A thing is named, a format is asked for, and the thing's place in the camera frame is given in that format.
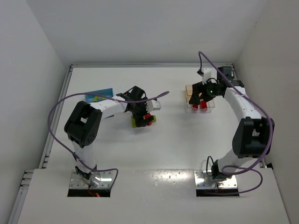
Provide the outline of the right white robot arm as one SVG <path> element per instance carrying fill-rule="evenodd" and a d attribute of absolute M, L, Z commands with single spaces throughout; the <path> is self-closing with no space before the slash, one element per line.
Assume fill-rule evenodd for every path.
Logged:
<path fill-rule="evenodd" d="M 240 80 L 231 77 L 229 67 L 219 67 L 217 77 L 212 77 L 208 68 L 201 68 L 198 74 L 202 80 L 192 84 L 189 104 L 192 106 L 208 103 L 222 96 L 231 106 L 239 122 L 232 139 L 232 148 L 220 159 L 213 162 L 211 177 L 225 179 L 242 171 L 242 166 L 252 159 L 261 159 L 270 152 L 275 123 L 247 96 Z"/>

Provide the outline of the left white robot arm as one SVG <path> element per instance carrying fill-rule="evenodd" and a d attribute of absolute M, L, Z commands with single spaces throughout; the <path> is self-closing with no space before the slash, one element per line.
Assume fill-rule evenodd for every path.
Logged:
<path fill-rule="evenodd" d="M 91 182 L 97 176 L 94 172 L 97 165 L 93 156 L 93 142 L 101 120 L 118 113 L 131 112 L 136 127 L 151 125 L 155 117 L 150 113 L 159 109 L 160 104 L 156 100 L 136 103 L 146 99 L 145 91 L 134 86 L 124 93 L 116 94 L 111 100 L 93 103 L 80 101 L 76 104 L 64 131 L 74 147 L 74 157 L 77 161 L 75 170 L 83 180 Z"/>

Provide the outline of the green red orange lego stack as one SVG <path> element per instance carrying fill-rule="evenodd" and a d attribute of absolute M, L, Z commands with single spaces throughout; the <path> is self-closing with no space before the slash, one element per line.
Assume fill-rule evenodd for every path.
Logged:
<path fill-rule="evenodd" d="M 150 113 L 142 116 L 139 119 L 134 119 L 134 117 L 131 116 L 131 123 L 133 128 L 150 126 L 156 121 L 157 121 L 156 116 L 151 115 Z"/>

